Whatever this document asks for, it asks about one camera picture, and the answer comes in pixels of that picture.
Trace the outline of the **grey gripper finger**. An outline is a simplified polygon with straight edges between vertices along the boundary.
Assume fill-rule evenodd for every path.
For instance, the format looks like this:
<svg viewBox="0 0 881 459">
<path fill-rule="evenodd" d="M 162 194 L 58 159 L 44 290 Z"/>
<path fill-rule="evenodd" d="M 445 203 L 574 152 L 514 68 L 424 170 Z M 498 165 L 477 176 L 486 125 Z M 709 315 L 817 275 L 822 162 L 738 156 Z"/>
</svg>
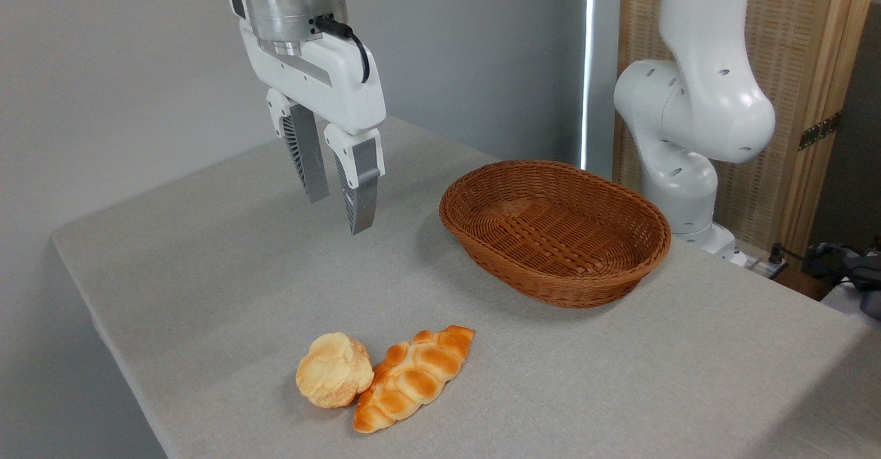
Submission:
<svg viewBox="0 0 881 459">
<path fill-rule="evenodd" d="M 267 105 L 275 132 L 286 143 L 306 196 L 312 203 L 327 198 L 328 181 L 314 113 L 276 89 L 268 90 Z"/>
<path fill-rule="evenodd" d="M 335 155 L 350 233 L 356 235 L 374 223 L 379 179 L 386 174 L 381 134 L 371 129 L 350 135 L 329 124 L 323 136 Z"/>
</svg>

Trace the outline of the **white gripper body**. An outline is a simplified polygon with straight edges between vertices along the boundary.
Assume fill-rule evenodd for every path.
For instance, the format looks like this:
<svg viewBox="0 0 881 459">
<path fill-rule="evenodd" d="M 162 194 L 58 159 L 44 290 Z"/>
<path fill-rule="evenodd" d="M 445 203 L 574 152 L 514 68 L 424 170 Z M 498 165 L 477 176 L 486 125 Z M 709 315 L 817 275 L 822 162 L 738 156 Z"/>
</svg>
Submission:
<svg viewBox="0 0 881 459">
<path fill-rule="evenodd" d="M 376 62 L 348 26 L 344 0 L 229 1 L 265 85 L 350 135 L 385 120 Z"/>
</svg>

